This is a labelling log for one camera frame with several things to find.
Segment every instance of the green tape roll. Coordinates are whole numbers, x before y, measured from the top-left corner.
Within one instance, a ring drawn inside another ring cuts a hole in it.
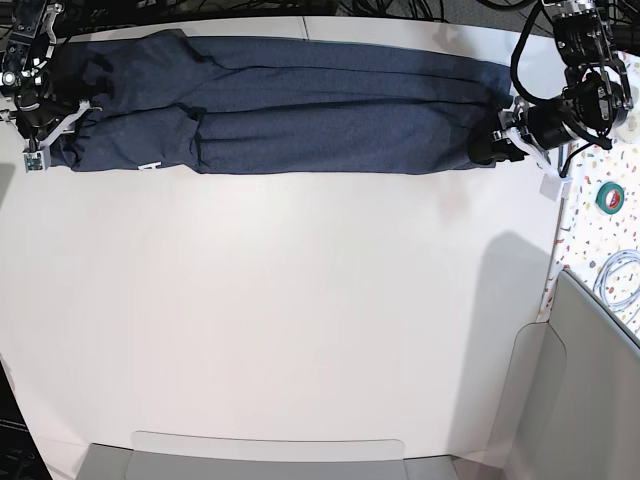
[[[624,190],[614,182],[607,182],[598,191],[596,204],[604,213],[618,213],[624,204]]]

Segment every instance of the dark fabric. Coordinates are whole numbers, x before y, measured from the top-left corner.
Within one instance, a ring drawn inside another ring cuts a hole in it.
[[[64,48],[57,75],[103,92],[52,148],[75,171],[470,168],[471,129],[511,103],[507,67],[432,52],[171,33]]]

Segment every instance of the white table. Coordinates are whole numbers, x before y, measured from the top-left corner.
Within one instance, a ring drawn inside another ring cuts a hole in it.
[[[504,64],[517,41],[378,19],[183,27]],[[550,39],[531,37],[521,76],[534,94],[560,91]],[[483,450],[515,335],[536,318],[559,211],[532,161],[426,176],[27,175],[15,145],[0,153],[0,177],[11,171],[0,353],[57,478],[75,476],[91,442],[131,447],[136,430],[393,438],[406,457]]]

